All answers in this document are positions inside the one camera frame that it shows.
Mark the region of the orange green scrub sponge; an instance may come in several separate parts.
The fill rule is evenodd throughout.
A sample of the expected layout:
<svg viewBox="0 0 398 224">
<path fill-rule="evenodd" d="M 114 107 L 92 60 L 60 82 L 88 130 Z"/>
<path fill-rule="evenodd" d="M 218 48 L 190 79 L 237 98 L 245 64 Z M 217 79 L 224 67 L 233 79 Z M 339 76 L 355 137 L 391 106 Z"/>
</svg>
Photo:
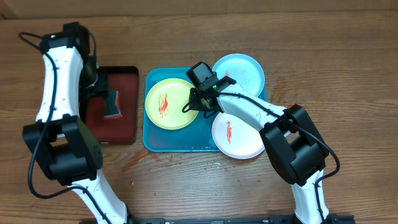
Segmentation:
<svg viewBox="0 0 398 224">
<path fill-rule="evenodd" d="M 111 90 L 108 97 L 105 99 L 104 118 L 116 119 L 122 116 L 119 108 L 119 92 Z"/>
</svg>

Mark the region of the yellow plate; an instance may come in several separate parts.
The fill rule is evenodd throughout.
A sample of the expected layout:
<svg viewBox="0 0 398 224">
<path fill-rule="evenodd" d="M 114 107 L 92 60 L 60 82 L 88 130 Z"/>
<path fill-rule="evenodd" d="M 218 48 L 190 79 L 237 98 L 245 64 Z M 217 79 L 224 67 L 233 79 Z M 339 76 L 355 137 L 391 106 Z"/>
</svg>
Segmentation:
<svg viewBox="0 0 398 224">
<path fill-rule="evenodd" d="M 182 112 L 189 102 L 193 85 L 181 78 L 168 78 L 156 83 L 148 92 L 145 110 L 149 119 L 158 127 L 168 130 L 188 126 L 197 117 L 198 111 Z"/>
</svg>

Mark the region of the white plate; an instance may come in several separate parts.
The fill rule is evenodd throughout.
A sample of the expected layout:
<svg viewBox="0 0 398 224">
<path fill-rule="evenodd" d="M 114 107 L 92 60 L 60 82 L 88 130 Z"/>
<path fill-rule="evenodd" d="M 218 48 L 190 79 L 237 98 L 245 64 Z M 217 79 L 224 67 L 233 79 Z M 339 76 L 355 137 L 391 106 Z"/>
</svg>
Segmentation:
<svg viewBox="0 0 398 224">
<path fill-rule="evenodd" d="M 265 150 L 259 132 L 230 114 L 219 113 L 211 133 L 217 148 L 235 159 L 250 159 Z"/>
</svg>

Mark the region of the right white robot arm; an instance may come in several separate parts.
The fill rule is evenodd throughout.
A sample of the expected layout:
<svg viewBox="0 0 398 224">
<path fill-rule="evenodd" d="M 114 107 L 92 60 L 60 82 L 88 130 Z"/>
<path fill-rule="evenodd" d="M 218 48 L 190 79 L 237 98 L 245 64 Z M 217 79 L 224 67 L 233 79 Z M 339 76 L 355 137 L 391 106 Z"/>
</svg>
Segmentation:
<svg viewBox="0 0 398 224">
<path fill-rule="evenodd" d="M 230 114 L 258 131 L 274 170 L 292 186 L 294 221 L 326 223 L 322 179 L 330 150 L 306 110 L 272 105 L 228 77 L 212 81 L 207 90 L 198 82 L 194 85 L 182 111 L 204 111 L 206 118 L 217 112 Z"/>
</svg>

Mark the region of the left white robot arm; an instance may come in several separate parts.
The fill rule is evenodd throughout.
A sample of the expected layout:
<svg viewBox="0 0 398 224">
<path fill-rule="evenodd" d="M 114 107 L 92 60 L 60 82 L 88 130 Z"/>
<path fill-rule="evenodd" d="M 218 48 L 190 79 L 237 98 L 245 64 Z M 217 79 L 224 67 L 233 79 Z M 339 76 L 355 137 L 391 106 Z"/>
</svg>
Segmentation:
<svg viewBox="0 0 398 224">
<path fill-rule="evenodd" d="M 93 34 L 79 22 L 45 34 L 40 51 L 45 66 L 44 90 L 35 123 L 22 137 L 32 153 L 27 185 L 37 198 L 75 192 L 97 223 L 137 223 L 104 176 L 100 143 L 85 124 L 88 101 L 107 97 L 107 76 L 97 64 Z"/>
</svg>

